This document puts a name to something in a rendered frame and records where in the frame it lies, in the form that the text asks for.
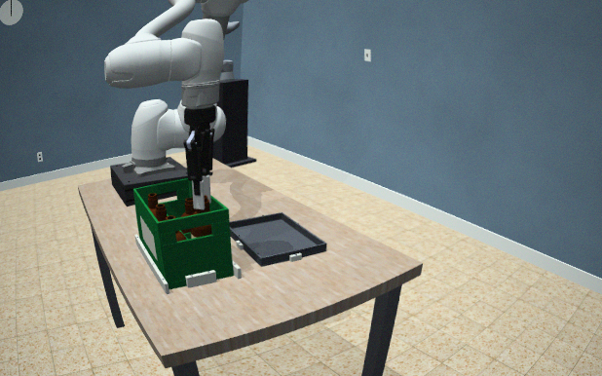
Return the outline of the green divided crate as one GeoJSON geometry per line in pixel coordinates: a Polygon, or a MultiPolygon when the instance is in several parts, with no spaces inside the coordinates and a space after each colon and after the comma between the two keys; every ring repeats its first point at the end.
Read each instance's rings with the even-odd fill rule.
{"type": "Polygon", "coordinates": [[[203,272],[216,271],[217,280],[234,276],[227,207],[211,196],[210,212],[181,217],[185,199],[193,198],[192,181],[188,178],[139,187],[133,195],[139,238],[169,289],[187,286],[185,276],[203,272]],[[149,209],[148,195],[173,191],[177,200],[159,204],[165,205],[167,216],[175,218],[159,222],[149,209]],[[212,235],[191,239],[191,233],[186,233],[183,235],[187,240],[176,241],[176,231],[209,224],[212,235]]]}

